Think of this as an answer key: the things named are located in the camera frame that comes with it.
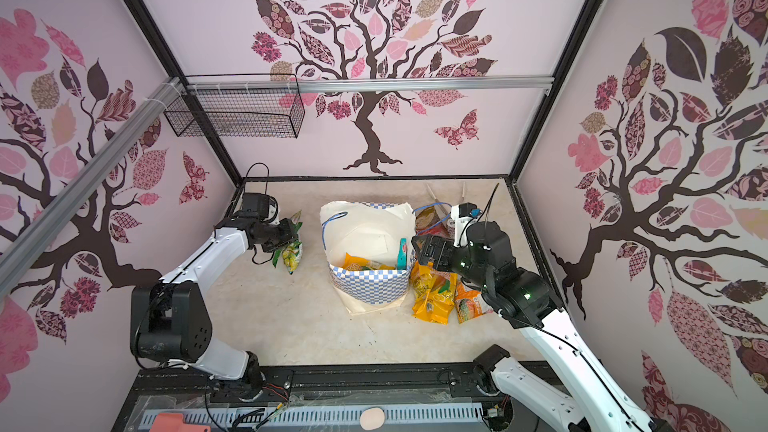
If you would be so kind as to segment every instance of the plastic bag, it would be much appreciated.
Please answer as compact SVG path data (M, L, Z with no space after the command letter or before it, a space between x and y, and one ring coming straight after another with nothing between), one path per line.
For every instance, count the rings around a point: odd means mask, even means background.
M458 276L453 272L438 272L427 265L414 264L411 286L416 294L413 316L425 322L448 324L453 310Z

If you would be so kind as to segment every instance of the snack bag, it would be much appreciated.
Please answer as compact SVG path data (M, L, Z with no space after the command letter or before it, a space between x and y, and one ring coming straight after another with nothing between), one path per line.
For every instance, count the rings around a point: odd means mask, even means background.
M456 301L456 315L460 324L488 312L493 312L491 306L482 300L480 291L470 289L461 281L456 284L454 300Z
M347 254L344 260L344 268L346 270L358 271L358 270L395 270L394 267L381 264L375 260L368 260L367 258L355 257Z
M453 272L438 272L427 265L414 264L411 286L416 294L413 316L425 322L448 324L453 310L458 276Z

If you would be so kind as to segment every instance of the orange object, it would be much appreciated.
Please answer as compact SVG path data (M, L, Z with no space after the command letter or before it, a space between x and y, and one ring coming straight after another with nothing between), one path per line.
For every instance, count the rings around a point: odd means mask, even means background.
M149 432L210 432L210 427L207 425L185 424L182 414L163 412L154 419Z

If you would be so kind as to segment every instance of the aluminum rail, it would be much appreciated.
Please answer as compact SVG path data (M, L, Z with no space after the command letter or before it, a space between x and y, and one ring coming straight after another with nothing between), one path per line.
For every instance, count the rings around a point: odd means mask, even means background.
M196 90L258 90L285 87L285 81L232 81L231 77L188 76L188 91ZM552 76L485 76L441 77L434 79L353 79L353 80L302 80L302 92L375 92L380 90L445 90L445 89L548 89Z
M96 153L80 173L62 190L42 214L18 236L0 258L0 298L5 297L53 242L69 220L88 200L101 181L136 143L166 106L179 97L178 79L167 78L130 115L112 139Z

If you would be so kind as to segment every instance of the metal frame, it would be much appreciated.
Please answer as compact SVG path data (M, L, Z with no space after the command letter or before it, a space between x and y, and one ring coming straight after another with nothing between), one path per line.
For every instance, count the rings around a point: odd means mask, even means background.
M0 298L5 297L53 242L69 220L101 185L138 138L180 94L178 79L166 79L142 103L96 157L43 209L42 214L3 253L0 262Z

